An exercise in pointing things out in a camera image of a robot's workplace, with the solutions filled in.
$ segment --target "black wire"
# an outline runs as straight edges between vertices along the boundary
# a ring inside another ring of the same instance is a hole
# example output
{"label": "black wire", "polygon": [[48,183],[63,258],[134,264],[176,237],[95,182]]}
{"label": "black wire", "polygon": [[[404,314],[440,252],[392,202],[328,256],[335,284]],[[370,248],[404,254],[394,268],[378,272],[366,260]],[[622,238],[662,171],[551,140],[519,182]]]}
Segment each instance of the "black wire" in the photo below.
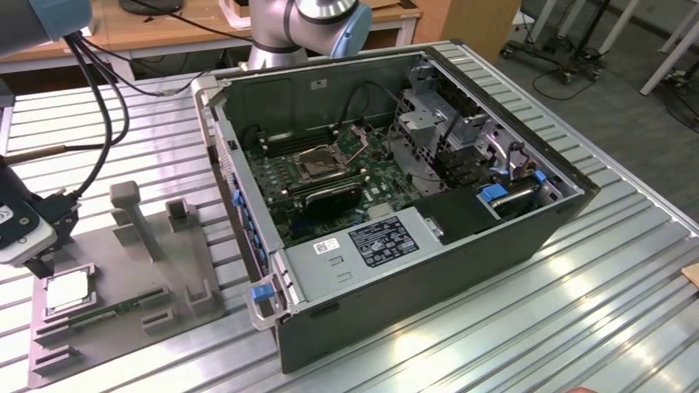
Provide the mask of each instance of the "black wire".
{"label": "black wire", "polygon": [[551,71],[547,71],[544,74],[539,75],[536,78],[534,78],[532,80],[532,88],[534,90],[536,90],[536,93],[539,93],[542,96],[544,96],[546,98],[550,98],[551,100],[555,100],[555,101],[570,101],[572,100],[575,97],[578,97],[586,90],[588,90],[594,84],[598,82],[596,80],[594,80],[592,82],[590,82],[590,84],[582,88],[580,90],[578,90],[574,94],[571,94],[570,96],[567,97],[554,97],[548,94],[546,94],[544,92],[542,92],[542,90],[539,89],[539,86],[536,86],[536,82],[539,82],[539,80],[542,78],[544,78],[547,75],[551,75],[554,74],[555,72],[558,72],[558,69],[555,70],[551,70]]}
{"label": "black wire", "polygon": [[556,31],[560,28],[560,25],[563,24],[563,20],[568,17],[568,11],[572,5],[575,4],[575,1],[576,0],[571,0],[568,5],[566,6],[566,9],[563,10],[563,15],[560,15],[560,19],[558,20],[558,23],[556,23],[556,28],[555,28]]}
{"label": "black wire", "polygon": [[142,61],[146,61],[147,63],[151,63],[151,64],[159,64],[163,62],[164,59],[166,59],[166,55],[160,56],[158,60],[142,59]]}
{"label": "black wire", "polygon": [[459,123],[459,118],[460,118],[460,116],[455,115],[455,118],[451,120],[450,127],[447,128],[447,132],[444,133],[444,135],[439,139],[439,144],[436,145],[436,153],[435,154],[439,154],[442,152],[442,150],[444,150],[444,148],[447,147],[447,142],[450,141],[450,136],[451,136],[452,132],[455,131],[456,123]]}
{"label": "black wire", "polygon": [[[80,38],[80,41],[83,43],[90,43],[84,37]],[[200,76],[203,76],[204,74],[207,74],[208,72],[211,72],[212,70],[204,70],[202,71],[191,80],[190,82],[182,87],[179,88],[178,90],[168,90],[167,93],[166,92],[147,92],[146,90],[143,90],[142,88],[138,88],[120,74],[118,74],[116,72],[114,72],[114,70],[110,68],[110,66],[102,61],[102,59],[99,59],[98,57],[94,58],[95,61],[98,61],[102,65],[103,65],[103,69],[104,71],[112,76],[115,77],[116,79],[119,79],[127,86],[130,86],[134,90],[136,90],[140,94],[144,94],[147,96],[151,96],[151,97],[166,97],[166,96],[174,96],[174,95],[178,95],[180,94],[184,90],[187,90],[187,88],[190,88],[190,86],[192,85],[192,83],[195,82],[196,78],[199,78]]]}
{"label": "black wire", "polygon": [[558,61],[547,58],[547,57],[543,57],[540,54],[538,54],[536,52],[530,52],[527,49],[522,49],[522,48],[516,48],[518,51],[522,51],[524,52],[526,54],[528,54],[531,57],[536,57],[538,59],[540,60],[544,60],[544,61],[548,61],[550,63],[552,63],[560,70],[563,70],[566,67],[563,66],[562,63],[559,63]]}
{"label": "black wire", "polygon": [[386,86],[383,86],[382,84],[378,84],[376,82],[371,81],[371,80],[366,80],[363,82],[360,82],[352,89],[352,92],[350,93],[350,95],[347,96],[347,100],[346,100],[346,105],[343,106],[342,108],[342,113],[340,113],[340,118],[338,119],[338,123],[335,124],[335,127],[334,129],[342,129],[342,127],[344,126],[344,123],[347,121],[347,115],[348,115],[348,112],[350,112],[350,106],[352,105],[352,99],[354,97],[356,96],[359,90],[364,90],[366,93],[367,93],[367,101],[366,101],[366,104],[364,104],[364,109],[362,110],[362,117],[364,117],[364,114],[367,112],[367,109],[370,108],[370,103],[371,103],[371,90],[368,89],[367,86],[375,86],[378,87],[390,97],[391,99],[395,101],[395,103],[400,106],[400,108],[404,110],[404,111],[410,111],[410,108],[407,107],[406,103],[398,98],[398,96],[386,88]]}
{"label": "black wire", "polygon": [[190,59],[190,54],[191,52],[187,52],[184,54],[184,59],[183,59],[183,64],[180,65],[180,67],[178,68],[178,71],[175,72],[175,75],[180,75],[184,71],[184,67],[187,66],[187,60]]}
{"label": "black wire", "polygon": [[156,10],[158,12],[171,16],[172,18],[183,21],[184,23],[198,27],[199,29],[203,29],[203,30],[207,30],[210,33],[215,33],[215,34],[220,34],[220,35],[224,35],[230,38],[236,38],[236,39],[242,39],[243,41],[248,42],[248,43],[254,43],[255,41],[252,40],[252,38],[248,38],[248,37],[242,37],[239,35],[235,35],[235,34],[228,34],[220,30],[216,30],[216,29],[211,29],[210,27],[204,26],[204,25],[200,25],[198,24],[196,22],[191,21],[190,19],[187,18],[183,18],[180,15],[172,13],[172,12],[168,12],[155,6],[152,6],[151,4],[146,3],[146,2],[142,2],[140,0],[131,0],[132,2],[135,2],[139,6],[142,7],[146,7],[146,8],[150,8],[152,10]]}
{"label": "black wire", "polygon": [[83,74],[86,75],[87,84],[90,84],[90,88],[92,89],[92,93],[95,95],[95,101],[98,102],[98,106],[100,107],[102,118],[106,123],[106,142],[102,148],[100,157],[98,158],[95,167],[92,168],[90,175],[87,176],[86,180],[83,181],[83,184],[71,193],[71,196],[78,200],[80,199],[80,197],[88,190],[90,186],[95,182],[95,179],[98,178],[102,168],[104,167],[106,162],[107,162],[107,156],[110,155],[110,147],[111,147],[111,142],[112,142],[112,118],[110,117],[110,111],[107,110],[106,100],[102,97],[100,88],[95,81],[92,71],[88,69],[88,65],[86,64],[86,61],[80,54],[80,50],[78,49],[78,46],[75,45],[74,38],[70,36],[66,37],[66,43],[68,44],[70,50],[72,51],[74,56],[78,60],[78,65],[80,66]]}
{"label": "black wire", "polygon": [[697,118],[699,118],[699,112],[697,112],[695,108],[693,108],[693,106],[690,105],[690,103],[685,100],[685,98],[678,94],[678,92],[675,91],[674,88],[671,87],[667,87],[667,89],[670,90],[670,92],[672,93],[672,95],[678,98],[678,100],[683,103],[683,105],[687,107],[687,109],[690,110],[690,112],[694,114],[694,116]]}
{"label": "black wire", "polygon": [[243,129],[243,132],[240,133],[240,144],[243,145],[243,147],[250,147],[252,146],[252,143],[254,143],[254,140],[251,141],[251,143],[248,143],[248,139],[250,139],[250,131],[252,129],[256,129],[258,132],[262,132],[263,131],[263,128],[259,126],[259,124],[251,124],[248,125],[244,129]]}
{"label": "black wire", "polygon": [[532,32],[528,29],[527,17],[524,16],[526,15],[524,14],[524,0],[522,0],[520,12],[522,12],[522,23],[524,24],[524,30],[527,31],[527,37],[524,38],[524,44],[535,45],[536,43],[532,41]]}
{"label": "black wire", "polygon": [[[98,58],[98,55],[95,55],[86,44],[82,42],[80,39],[75,39],[75,37],[70,38],[74,45],[78,47],[78,49],[82,50],[82,52],[86,54],[86,56],[90,58],[90,61],[94,63],[95,67],[98,68],[98,71],[104,76],[107,83],[110,86],[112,86],[112,91],[115,92],[115,95],[118,96],[119,105],[122,106],[122,111],[124,113],[124,126],[122,128],[122,133],[119,133],[118,137],[110,142],[110,146],[114,147],[118,143],[120,143],[124,138],[127,137],[127,134],[130,133],[130,124],[131,124],[131,118],[130,118],[130,108],[127,107],[127,102],[124,100],[124,95],[122,94],[122,91],[119,90],[118,85],[114,83],[112,79],[110,78],[110,75],[106,72],[106,66],[100,62],[100,59]],[[92,145],[74,145],[67,146],[67,151],[87,151],[87,150],[99,150],[104,148],[104,143],[92,144]]]}
{"label": "black wire", "polygon": [[87,38],[84,38],[82,35],[80,35],[80,40],[90,46],[92,47],[95,50],[108,54],[110,56],[112,57],[116,57],[118,59],[120,60],[124,60],[127,61],[130,64],[135,65],[135,66],[139,66],[142,67],[144,70],[148,70],[151,71],[152,73],[155,73],[158,76],[166,76],[160,71],[158,71],[154,67],[151,67],[150,65],[146,65],[146,64],[142,64],[142,62],[139,61],[139,59],[130,59],[128,57],[124,57],[122,55],[119,55],[118,53],[110,51],[108,49],[104,49],[100,45],[98,45],[96,43],[94,43],[92,41],[90,41]]}
{"label": "black wire", "polygon": [[[674,94],[674,96],[676,98],[680,98],[680,96],[678,95],[678,93],[675,92],[674,88],[671,86],[666,86],[667,90],[671,91],[671,93]],[[666,110],[667,110],[667,113],[670,114],[670,116],[690,130],[693,131],[694,133],[699,133],[699,129],[695,128],[695,126],[686,120],[683,119],[672,110],[671,108],[671,105],[670,105],[670,100],[667,99],[667,95],[666,94],[660,94],[660,98],[663,100],[663,103],[666,104]],[[680,101],[682,103],[685,104],[685,106],[687,107],[687,109],[690,109],[693,111],[693,114],[694,114],[694,108],[691,108],[691,106],[689,105],[689,103],[685,101],[685,99],[680,98]]]}

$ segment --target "power supply label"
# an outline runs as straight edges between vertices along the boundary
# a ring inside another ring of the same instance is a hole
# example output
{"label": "power supply label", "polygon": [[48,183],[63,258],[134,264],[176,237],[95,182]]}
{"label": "power supply label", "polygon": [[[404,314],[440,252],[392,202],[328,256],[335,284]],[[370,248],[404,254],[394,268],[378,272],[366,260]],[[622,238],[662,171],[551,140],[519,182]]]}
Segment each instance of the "power supply label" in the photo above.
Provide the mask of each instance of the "power supply label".
{"label": "power supply label", "polygon": [[351,231],[350,238],[372,268],[419,250],[398,217]]}

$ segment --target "aluminum extrusion table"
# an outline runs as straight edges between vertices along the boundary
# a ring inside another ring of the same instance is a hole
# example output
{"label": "aluminum extrusion table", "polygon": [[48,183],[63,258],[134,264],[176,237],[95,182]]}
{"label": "aluminum extrusion table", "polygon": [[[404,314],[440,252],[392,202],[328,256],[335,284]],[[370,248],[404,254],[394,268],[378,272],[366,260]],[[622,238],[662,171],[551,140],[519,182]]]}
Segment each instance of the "aluminum extrusion table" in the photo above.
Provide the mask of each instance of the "aluminum extrusion table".
{"label": "aluminum extrusion table", "polygon": [[[111,223],[107,187],[142,185],[143,210],[187,196],[200,209],[227,316],[126,355],[46,391],[695,391],[699,300],[679,270],[699,258],[698,227],[570,126],[463,46],[436,48],[603,187],[534,258],[470,291],[291,375],[270,332],[250,324],[243,262],[208,167],[192,99],[124,89],[132,131],[83,201],[78,231]],[[140,83],[179,86],[186,78]],[[108,106],[120,119],[107,88]],[[87,89],[19,97],[3,116],[0,151],[99,141]],[[74,186],[98,152],[16,167],[27,185]],[[0,270],[0,392],[26,390],[26,270]]]}

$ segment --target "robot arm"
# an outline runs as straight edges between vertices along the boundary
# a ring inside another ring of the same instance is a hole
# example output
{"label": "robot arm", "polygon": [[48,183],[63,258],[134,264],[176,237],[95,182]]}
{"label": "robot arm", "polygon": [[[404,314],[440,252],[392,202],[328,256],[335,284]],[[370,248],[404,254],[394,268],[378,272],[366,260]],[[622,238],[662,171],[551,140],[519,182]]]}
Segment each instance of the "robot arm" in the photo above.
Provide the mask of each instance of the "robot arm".
{"label": "robot arm", "polygon": [[[248,68],[307,60],[304,47],[331,57],[364,46],[371,9],[359,0],[251,0],[255,46]],[[0,0],[0,56],[56,41],[90,24],[90,0]],[[63,192],[42,198],[27,190],[0,156],[0,264],[52,275],[51,253],[70,240],[78,200]]]}
{"label": "robot arm", "polygon": [[371,8],[359,0],[251,0],[250,18],[250,70],[307,61],[304,48],[332,58],[356,55],[371,28]]}
{"label": "robot arm", "polygon": [[0,0],[0,57],[58,41],[90,24],[90,0]]}

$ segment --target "circuit board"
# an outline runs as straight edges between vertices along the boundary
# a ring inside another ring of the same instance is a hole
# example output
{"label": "circuit board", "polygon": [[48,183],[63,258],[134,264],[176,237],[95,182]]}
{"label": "circuit board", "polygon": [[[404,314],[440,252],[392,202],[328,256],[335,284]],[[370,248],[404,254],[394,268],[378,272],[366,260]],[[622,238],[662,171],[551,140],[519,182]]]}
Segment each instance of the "circuit board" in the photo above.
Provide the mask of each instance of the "circuit board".
{"label": "circuit board", "polygon": [[[368,146],[356,158],[342,166],[346,173],[338,180],[328,179],[318,185],[310,182],[308,174],[299,165],[299,153],[267,158],[262,149],[246,152],[256,184],[287,247],[370,221],[368,209],[374,206],[388,204],[390,209],[400,210],[420,198],[418,189],[384,146],[384,132],[384,129],[367,128]],[[346,160],[350,160],[362,148],[359,136],[348,130],[340,133],[332,145],[332,149]],[[304,198],[314,192],[352,184],[362,185],[356,207],[332,219],[310,219],[299,213]]]}

